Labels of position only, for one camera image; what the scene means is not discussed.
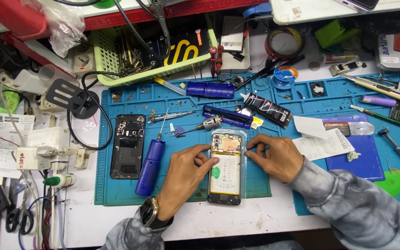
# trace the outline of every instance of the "gray tie-dye sleeve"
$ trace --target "gray tie-dye sleeve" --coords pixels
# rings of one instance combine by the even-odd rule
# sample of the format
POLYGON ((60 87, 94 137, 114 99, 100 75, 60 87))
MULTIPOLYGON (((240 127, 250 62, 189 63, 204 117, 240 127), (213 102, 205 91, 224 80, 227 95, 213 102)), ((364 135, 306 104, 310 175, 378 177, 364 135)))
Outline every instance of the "gray tie-dye sleeve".
POLYGON ((288 184, 308 209, 330 220, 350 250, 400 250, 400 203, 377 185, 344 170, 329 172, 305 158, 288 184))
POLYGON ((140 208, 134 218, 120 221, 106 236, 106 244, 100 250, 163 250, 161 234, 172 224, 161 229, 150 229, 141 224, 140 208))

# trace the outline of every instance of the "human hand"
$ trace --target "human hand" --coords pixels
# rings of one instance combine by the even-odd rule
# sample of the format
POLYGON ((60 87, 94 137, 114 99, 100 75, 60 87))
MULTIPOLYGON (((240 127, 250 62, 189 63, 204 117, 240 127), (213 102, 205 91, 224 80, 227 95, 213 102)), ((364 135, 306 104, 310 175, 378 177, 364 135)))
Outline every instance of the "human hand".
POLYGON ((219 162, 218 157, 208 159, 202 152, 210 147, 208 144, 197 144, 172 154, 163 187, 157 195, 159 220, 166 221, 174 216, 209 169, 219 162))
POLYGON ((302 168, 304 158, 288 137, 270 137, 258 134, 251 139, 246 147, 252 149, 257 145, 256 152, 246 151, 245 155, 256 162, 263 170, 288 183, 294 179, 302 168))

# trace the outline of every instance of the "blue electric screwdriver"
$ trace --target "blue electric screwdriver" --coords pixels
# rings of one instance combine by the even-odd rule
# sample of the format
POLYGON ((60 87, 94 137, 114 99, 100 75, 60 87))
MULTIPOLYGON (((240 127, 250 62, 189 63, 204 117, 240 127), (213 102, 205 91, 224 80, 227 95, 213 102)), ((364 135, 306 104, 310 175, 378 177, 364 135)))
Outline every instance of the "blue electric screwdriver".
POLYGON ((158 172, 160 171, 160 162, 163 157, 164 148, 166 143, 160 141, 161 131, 163 131, 164 121, 168 115, 168 110, 164 116, 163 125, 160 129, 160 134, 158 134, 156 140, 151 140, 149 149, 147 150, 146 158, 143 162, 143 167, 141 169, 140 176, 138 177, 138 183, 135 187, 135 193, 141 196, 151 196, 152 191, 155 187, 155 182, 157 181, 158 172))

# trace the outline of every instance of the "person's left hand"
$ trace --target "person's left hand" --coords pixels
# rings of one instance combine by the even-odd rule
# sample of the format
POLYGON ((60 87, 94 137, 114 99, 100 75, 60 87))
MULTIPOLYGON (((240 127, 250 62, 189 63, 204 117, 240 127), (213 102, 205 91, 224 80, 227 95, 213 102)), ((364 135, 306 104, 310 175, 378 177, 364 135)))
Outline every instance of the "person's left hand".
POLYGON ((202 152, 208 144, 197 144, 172 154, 163 187, 157 195, 161 221, 170 219, 188 200, 209 169, 219 162, 218 157, 208 159, 202 152))

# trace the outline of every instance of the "red screwdriver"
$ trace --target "red screwdriver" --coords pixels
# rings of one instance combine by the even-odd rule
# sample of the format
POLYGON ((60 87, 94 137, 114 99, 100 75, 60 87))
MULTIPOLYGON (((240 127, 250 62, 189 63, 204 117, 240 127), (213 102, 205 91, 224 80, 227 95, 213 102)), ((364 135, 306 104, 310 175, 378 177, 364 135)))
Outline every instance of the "red screwdriver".
POLYGON ((216 62, 217 83, 219 82, 219 74, 222 73, 221 68, 223 64, 222 60, 223 49, 224 47, 222 45, 219 45, 218 47, 219 53, 217 54, 217 62, 216 62))
POLYGON ((211 54, 211 75, 216 75, 216 53, 217 48, 214 46, 209 47, 209 53, 211 54))

